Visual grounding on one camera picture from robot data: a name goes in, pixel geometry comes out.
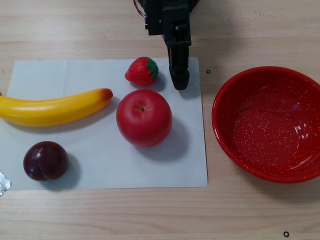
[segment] table surface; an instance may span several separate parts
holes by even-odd
[[[318,240],[320,178],[276,184],[239,169],[211,124],[233,75],[282,66],[320,81],[320,1],[200,0],[190,16],[199,58],[208,188],[9,191],[4,240]],[[166,57],[132,0],[0,0],[0,91],[15,60]]]

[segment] paper sheet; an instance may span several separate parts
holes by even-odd
[[[207,166],[198,59],[190,58],[190,82],[175,90],[167,58],[156,58],[157,83],[150,86],[169,103],[173,126],[160,145],[128,143],[116,123],[120,100],[137,89],[124,75],[133,60],[17,61],[8,97],[42,100],[97,88],[113,91],[110,104],[83,120],[55,127],[30,128],[0,120],[0,168],[10,190],[205,187]],[[69,155],[69,169],[58,180],[27,177],[23,159],[41,141],[57,142]]]

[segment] bowl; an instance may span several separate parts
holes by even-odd
[[[214,100],[212,125],[228,157],[257,177],[320,175],[320,85],[302,73],[262,66],[235,75]]]

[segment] red strawberry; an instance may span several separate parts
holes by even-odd
[[[147,56],[142,56],[131,64],[124,77],[131,83],[145,87],[156,81],[158,72],[156,62]]]

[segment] silver foil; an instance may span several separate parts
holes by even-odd
[[[0,197],[11,187],[11,181],[0,171]]]

